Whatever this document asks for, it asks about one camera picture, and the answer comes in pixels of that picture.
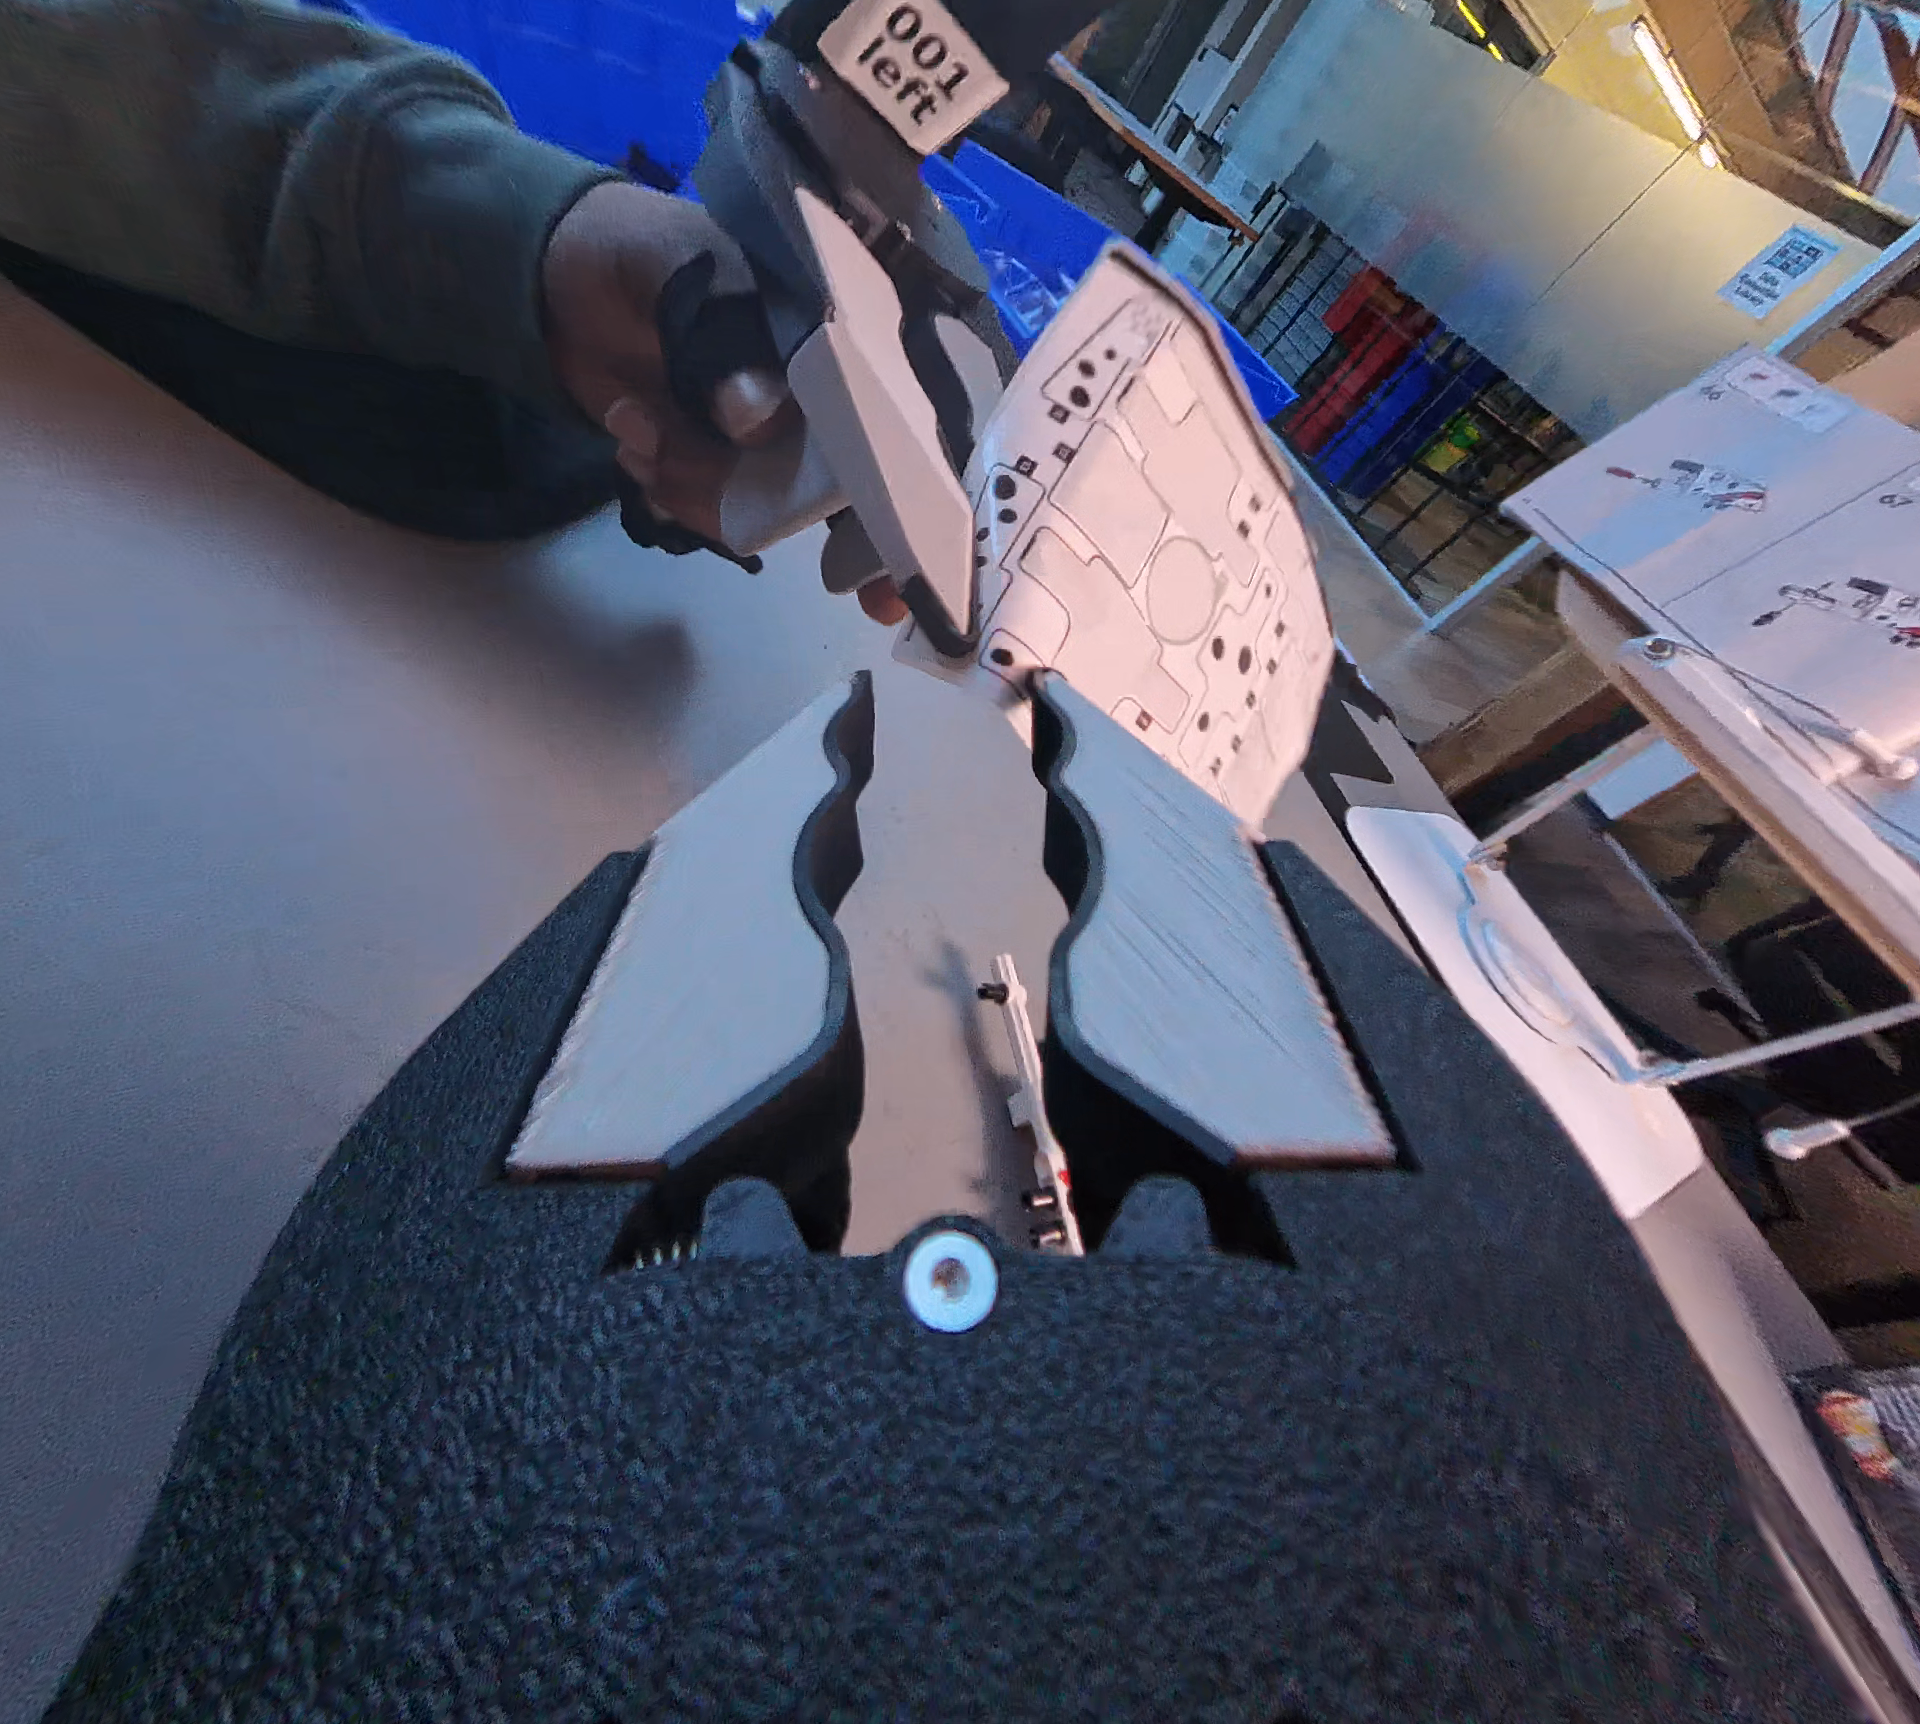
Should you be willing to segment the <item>black metal railing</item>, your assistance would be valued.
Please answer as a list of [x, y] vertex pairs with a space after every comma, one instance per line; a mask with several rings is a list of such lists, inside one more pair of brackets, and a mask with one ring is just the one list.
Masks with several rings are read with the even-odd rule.
[[[1228, 233], [1223, 251], [1204, 271], [1204, 294], [1223, 313], [1230, 335], [1287, 389], [1290, 398], [1270, 427], [1292, 454], [1283, 416], [1330, 344], [1319, 321], [1323, 310], [1360, 268], [1388, 271], [1366, 261], [1276, 181], [1258, 183], [1247, 220], [1258, 236]], [[1451, 332], [1473, 344], [1455, 328]], [[1308, 473], [1361, 547], [1424, 614], [1451, 606], [1522, 545], [1524, 531], [1503, 514], [1503, 499], [1580, 445], [1571, 426], [1494, 366], [1499, 369], [1496, 383], [1453, 416], [1372, 502], [1338, 499]]]

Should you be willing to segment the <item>frosted glass partition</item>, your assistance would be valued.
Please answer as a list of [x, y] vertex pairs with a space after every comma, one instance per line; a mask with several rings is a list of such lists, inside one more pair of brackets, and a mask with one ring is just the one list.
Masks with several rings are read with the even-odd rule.
[[[1309, 0], [1232, 124], [1244, 170], [1588, 441], [1794, 328], [1880, 258], [1393, 0]], [[1766, 320], [1719, 301], [1794, 223], [1839, 254]]]

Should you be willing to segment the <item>black textured pad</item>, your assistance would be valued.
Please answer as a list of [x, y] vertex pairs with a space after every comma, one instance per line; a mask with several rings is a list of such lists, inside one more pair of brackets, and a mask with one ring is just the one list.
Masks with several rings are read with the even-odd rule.
[[275, 344], [1, 242], [24, 295], [324, 498], [430, 537], [529, 542], [615, 502], [579, 416], [448, 369]]

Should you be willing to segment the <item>lego sticker sheet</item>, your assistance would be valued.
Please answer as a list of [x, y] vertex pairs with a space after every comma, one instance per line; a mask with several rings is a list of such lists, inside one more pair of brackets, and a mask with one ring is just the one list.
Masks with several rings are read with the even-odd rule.
[[915, 626], [896, 659], [1032, 731], [1053, 672], [1263, 833], [1333, 656], [1277, 444], [1211, 312], [1107, 242], [983, 420], [963, 471], [976, 647]]

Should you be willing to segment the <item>person's left forearm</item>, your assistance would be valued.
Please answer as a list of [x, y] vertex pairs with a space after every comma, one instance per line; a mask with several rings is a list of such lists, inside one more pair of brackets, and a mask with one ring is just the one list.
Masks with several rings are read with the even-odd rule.
[[466, 61], [275, 0], [1, 0], [3, 239], [273, 344], [563, 394], [542, 258], [611, 171]]

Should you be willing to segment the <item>white spotted lego panel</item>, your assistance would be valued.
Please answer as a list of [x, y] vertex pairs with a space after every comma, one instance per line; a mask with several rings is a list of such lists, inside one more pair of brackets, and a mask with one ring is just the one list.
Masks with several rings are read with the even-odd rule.
[[1012, 1125], [1026, 1136], [1033, 1161], [1033, 1183], [1020, 1194], [1036, 1249], [1085, 1256], [1085, 1239], [1072, 1196], [1072, 1178], [1064, 1147], [1052, 1131], [1043, 1107], [1043, 1087], [1021, 1079], [1007, 1102]]

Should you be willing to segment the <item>person's left hand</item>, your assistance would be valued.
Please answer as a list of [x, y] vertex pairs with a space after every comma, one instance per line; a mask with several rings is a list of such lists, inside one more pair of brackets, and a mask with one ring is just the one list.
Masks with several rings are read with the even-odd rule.
[[539, 307], [556, 380], [611, 438], [651, 517], [713, 544], [742, 458], [798, 435], [802, 414], [786, 375], [756, 364], [717, 381], [702, 414], [673, 392], [660, 290], [699, 258], [711, 259], [722, 295], [749, 288], [743, 254], [698, 201], [600, 181], [546, 242]]

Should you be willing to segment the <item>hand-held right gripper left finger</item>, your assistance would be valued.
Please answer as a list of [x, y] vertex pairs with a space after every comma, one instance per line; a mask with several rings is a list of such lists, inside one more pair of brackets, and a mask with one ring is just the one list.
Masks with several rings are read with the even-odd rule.
[[514, 1183], [639, 1183], [639, 1238], [770, 1183], [804, 1247], [840, 1251], [864, 1048], [838, 909], [861, 871], [869, 672], [823, 689], [639, 848], [529, 1103]]

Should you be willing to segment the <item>lego set box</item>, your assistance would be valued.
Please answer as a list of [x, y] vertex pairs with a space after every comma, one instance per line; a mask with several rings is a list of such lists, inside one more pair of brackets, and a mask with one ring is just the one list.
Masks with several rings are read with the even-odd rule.
[[1787, 1389], [1916, 1635], [1917, 1366], [1825, 1366]]

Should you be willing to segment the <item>small wall notice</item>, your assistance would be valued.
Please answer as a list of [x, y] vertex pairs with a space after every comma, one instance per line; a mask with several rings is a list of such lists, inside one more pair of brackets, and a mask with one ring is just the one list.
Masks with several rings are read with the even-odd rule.
[[1839, 254], [1833, 236], [1791, 223], [1744, 261], [1717, 288], [1716, 300], [1750, 320], [1767, 320]]

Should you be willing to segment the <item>ceiling light strip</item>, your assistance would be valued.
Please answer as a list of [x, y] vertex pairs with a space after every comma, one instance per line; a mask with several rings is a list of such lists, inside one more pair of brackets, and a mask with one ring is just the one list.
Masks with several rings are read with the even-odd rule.
[[1704, 168], [1721, 170], [1724, 159], [1707, 118], [1659, 33], [1643, 16], [1635, 16], [1630, 24], [1630, 35], [1646, 73], [1652, 78], [1674, 124], [1681, 129], [1686, 143]]

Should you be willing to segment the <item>white wooden book stand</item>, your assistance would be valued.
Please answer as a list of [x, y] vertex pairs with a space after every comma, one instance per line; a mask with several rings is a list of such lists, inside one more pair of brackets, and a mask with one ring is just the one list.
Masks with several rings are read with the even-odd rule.
[[[1404, 932], [1571, 1138], [1621, 1220], [1637, 1220], [1706, 1153], [1674, 1094], [1847, 1039], [1916, 1025], [1916, 761], [1859, 728], [1787, 705], [1670, 628], [1630, 634], [1628, 608], [1564, 573], [1571, 641], [1643, 728], [1477, 840], [1451, 816], [1357, 806], [1348, 838]], [[1683, 756], [1903, 987], [1876, 1011], [1688, 1061], [1631, 1039], [1503, 870], [1522, 831], [1657, 744]]]

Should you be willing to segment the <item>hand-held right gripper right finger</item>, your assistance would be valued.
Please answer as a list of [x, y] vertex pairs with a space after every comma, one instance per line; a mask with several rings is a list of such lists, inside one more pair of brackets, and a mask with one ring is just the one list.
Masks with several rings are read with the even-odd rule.
[[1267, 1180], [1400, 1164], [1370, 1069], [1247, 823], [1061, 673], [1028, 701], [1066, 906], [1042, 1107], [1085, 1243], [1169, 1181], [1202, 1247], [1281, 1258]]

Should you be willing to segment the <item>stacked red blue crates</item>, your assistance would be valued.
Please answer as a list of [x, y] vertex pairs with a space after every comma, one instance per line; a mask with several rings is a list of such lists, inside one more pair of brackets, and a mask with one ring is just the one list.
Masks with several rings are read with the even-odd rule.
[[1361, 266], [1319, 315], [1312, 361], [1281, 435], [1308, 475], [1350, 506], [1370, 503], [1499, 369], [1473, 344]]

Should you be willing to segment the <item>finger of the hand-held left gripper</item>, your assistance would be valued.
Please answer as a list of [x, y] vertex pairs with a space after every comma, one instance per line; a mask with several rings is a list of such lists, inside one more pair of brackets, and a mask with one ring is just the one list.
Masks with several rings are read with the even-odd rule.
[[823, 292], [817, 328], [783, 368], [808, 454], [833, 486], [822, 580], [833, 596], [886, 580], [923, 639], [963, 659], [977, 646], [974, 511], [908, 358], [900, 290], [827, 200], [799, 188], [793, 204]]
[[946, 461], [962, 479], [1014, 372], [1014, 345], [998, 310], [990, 297], [965, 305], [903, 297], [900, 342], [929, 401]]

